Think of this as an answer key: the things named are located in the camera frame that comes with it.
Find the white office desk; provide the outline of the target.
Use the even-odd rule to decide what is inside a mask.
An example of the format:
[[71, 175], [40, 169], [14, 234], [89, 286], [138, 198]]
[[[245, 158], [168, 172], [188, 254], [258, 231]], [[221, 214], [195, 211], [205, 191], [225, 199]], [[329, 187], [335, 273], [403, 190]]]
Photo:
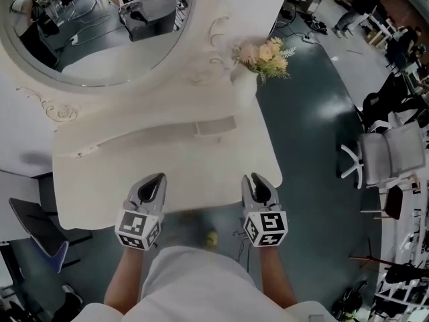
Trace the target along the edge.
[[366, 17], [363, 25], [367, 26], [370, 31], [366, 37], [366, 42], [370, 46], [381, 48], [388, 40], [391, 40], [397, 32], [396, 27], [392, 24], [390, 18], [379, 21], [374, 15]]

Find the wooden chair dark seat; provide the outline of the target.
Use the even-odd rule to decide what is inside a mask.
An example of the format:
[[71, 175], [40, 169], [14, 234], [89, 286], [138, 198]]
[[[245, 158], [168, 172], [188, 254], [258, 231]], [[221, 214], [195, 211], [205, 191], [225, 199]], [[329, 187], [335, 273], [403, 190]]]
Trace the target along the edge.
[[380, 193], [379, 196], [384, 198], [384, 201], [379, 209], [361, 210], [361, 213], [372, 214], [373, 219], [393, 219], [398, 221], [402, 213], [404, 193], [408, 191], [413, 194], [421, 193], [420, 179], [416, 174], [405, 177]]

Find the white storage rack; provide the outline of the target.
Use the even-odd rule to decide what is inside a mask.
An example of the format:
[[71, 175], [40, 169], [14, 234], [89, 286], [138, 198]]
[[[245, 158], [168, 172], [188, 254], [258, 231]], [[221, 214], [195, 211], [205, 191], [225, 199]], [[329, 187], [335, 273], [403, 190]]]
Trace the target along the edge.
[[[401, 186], [403, 196], [400, 217], [386, 212], [376, 213], [381, 221], [380, 258], [396, 264], [411, 264], [429, 269], [429, 182]], [[406, 309], [393, 317], [394, 321], [423, 321], [429, 317], [429, 279], [411, 279], [409, 283], [388, 284], [385, 280], [389, 264], [380, 264], [375, 297]]]

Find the person's white shirt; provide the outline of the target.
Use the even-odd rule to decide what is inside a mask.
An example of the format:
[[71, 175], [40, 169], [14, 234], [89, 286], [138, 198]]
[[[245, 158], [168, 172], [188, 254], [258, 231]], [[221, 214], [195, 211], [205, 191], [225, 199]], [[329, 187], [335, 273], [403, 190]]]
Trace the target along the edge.
[[316, 301], [281, 308], [236, 261], [198, 248], [161, 250], [141, 292], [125, 314], [91, 303], [72, 322], [310, 322], [313, 317], [337, 322]]

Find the person's right forearm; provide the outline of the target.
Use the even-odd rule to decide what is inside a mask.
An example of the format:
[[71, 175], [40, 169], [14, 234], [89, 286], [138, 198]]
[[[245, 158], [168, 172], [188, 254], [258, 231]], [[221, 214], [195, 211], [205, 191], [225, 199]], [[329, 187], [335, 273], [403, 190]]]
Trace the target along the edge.
[[262, 290], [264, 295], [283, 309], [298, 303], [276, 247], [259, 248]]

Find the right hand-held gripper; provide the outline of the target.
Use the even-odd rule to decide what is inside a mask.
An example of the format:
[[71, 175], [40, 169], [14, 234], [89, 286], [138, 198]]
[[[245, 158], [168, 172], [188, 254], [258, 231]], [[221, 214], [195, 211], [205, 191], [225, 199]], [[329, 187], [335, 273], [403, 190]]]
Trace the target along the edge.
[[276, 188], [262, 175], [252, 172], [241, 180], [241, 196], [245, 221], [243, 229], [255, 248], [275, 247], [288, 233], [286, 212], [280, 205]]

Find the black bag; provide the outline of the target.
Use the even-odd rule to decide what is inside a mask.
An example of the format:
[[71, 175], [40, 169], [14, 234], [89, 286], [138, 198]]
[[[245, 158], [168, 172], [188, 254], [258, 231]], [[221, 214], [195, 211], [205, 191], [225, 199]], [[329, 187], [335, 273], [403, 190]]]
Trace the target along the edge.
[[429, 278], [429, 269], [417, 268], [411, 264], [394, 264], [389, 267], [385, 275], [385, 281], [388, 284], [410, 283], [411, 280], [422, 278]]

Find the white dressing table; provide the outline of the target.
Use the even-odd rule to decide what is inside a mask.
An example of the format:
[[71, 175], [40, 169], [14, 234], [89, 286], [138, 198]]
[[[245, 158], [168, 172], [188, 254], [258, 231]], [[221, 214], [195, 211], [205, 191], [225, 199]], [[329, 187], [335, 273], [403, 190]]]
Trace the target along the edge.
[[[274, 185], [282, 174], [256, 96], [236, 110], [235, 47], [265, 41], [283, 0], [192, 0], [174, 47], [151, 70], [114, 85], [63, 83], [22, 62], [3, 39], [0, 60], [18, 91], [56, 129], [54, 191], [64, 229], [115, 224], [131, 186], [164, 173], [165, 213], [219, 207], [241, 199], [241, 179], [257, 172]], [[233, 116], [222, 142], [194, 139], [195, 123]], [[82, 158], [70, 152], [98, 145]]]

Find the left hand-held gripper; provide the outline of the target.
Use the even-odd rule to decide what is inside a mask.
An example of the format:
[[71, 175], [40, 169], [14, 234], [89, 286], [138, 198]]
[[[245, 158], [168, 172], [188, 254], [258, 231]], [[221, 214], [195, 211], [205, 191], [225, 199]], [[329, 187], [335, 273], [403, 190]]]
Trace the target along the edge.
[[164, 221], [166, 189], [164, 173], [151, 174], [131, 187], [115, 225], [121, 245], [148, 251], [155, 244]]

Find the white office chair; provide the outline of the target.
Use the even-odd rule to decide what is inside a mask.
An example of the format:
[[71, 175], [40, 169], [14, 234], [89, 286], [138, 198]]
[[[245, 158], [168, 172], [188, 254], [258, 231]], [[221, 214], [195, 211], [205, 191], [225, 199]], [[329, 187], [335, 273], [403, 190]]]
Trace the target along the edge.
[[339, 178], [357, 174], [355, 186], [390, 189], [407, 174], [413, 174], [426, 165], [424, 140], [418, 122], [413, 121], [392, 127], [384, 121], [376, 121], [368, 132], [362, 133], [353, 151], [346, 145], [339, 150], [349, 155], [353, 165], [337, 172]]

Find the black office chair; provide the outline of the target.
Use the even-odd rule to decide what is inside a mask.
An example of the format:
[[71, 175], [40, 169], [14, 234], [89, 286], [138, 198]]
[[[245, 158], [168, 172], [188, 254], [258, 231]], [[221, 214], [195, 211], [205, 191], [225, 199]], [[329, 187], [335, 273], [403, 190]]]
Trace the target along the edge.
[[366, 96], [362, 106], [362, 122], [367, 131], [376, 121], [388, 122], [390, 113], [415, 110], [405, 124], [415, 121], [425, 110], [429, 111], [429, 83], [417, 82], [423, 93], [408, 95], [408, 86], [402, 75], [391, 73], [378, 92]]

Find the black tripod stand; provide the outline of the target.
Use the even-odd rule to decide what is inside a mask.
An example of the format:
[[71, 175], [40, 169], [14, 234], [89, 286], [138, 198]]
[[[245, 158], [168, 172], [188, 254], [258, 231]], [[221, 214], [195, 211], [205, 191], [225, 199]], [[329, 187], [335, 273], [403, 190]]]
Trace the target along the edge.
[[370, 239], [367, 240], [367, 245], [368, 245], [368, 251], [369, 251], [368, 255], [366, 255], [364, 257], [349, 256], [349, 259], [351, 259], [351, 260], [358, 260], [358, 261], [364, 261], [364, 264], [361, 266], [362, 268], [365, 267], [366, 265], [368, 265], [371, 262], [375, 262], [375, 263], [378, 263], [378, 264], [387, 265], [388, 269], [389, 269], [390, 266], [392, 266], [394, 264], [397, 264], [395, 262], [390, 262], [390, 261], [382, 260], [382, 259], [379, 259], [379, 258], [374, 258], [373, 254], [372, 254], [371, 240]]

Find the blue black chair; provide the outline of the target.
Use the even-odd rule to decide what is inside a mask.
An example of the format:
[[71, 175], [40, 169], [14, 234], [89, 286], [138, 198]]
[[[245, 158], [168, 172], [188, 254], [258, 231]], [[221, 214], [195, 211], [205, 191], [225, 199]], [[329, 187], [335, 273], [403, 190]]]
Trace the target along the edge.
[[70, 247], [92, 239], [91, 231], [88, 235], [70, 241], [51, 219], [58, 216], [57, 212], [46, 212], [39, 203], [16, 198], [10, 198], [9, 204], [29, 235], [33, 247], [55, 273], [81, 262], [79, 256], [66, 262], [67, 253]]

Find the white vase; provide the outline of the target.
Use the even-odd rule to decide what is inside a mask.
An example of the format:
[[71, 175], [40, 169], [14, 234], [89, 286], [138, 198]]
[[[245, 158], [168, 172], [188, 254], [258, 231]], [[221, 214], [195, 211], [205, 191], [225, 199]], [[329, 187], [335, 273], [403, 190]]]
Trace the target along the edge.
[[231, 73], [231, 83], [233, 86], [235, 108], [242, 110], [247, 108], [255, 98], [257, 92], [256, 72], [250, 71], [243, 64], [238, 64]]

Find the pale flower bouquet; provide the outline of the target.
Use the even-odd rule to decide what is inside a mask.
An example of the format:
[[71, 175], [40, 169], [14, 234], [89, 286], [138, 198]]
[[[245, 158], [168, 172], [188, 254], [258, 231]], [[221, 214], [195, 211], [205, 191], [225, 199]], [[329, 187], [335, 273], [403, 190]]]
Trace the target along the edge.
[[258, 75], [261, 83], [269, 78], [288, 79], [289, 59], [296, 47], [287, 47], [279, 37], [268, 38], [263, 44], [242, 43], [233, 50], [233, 59]]

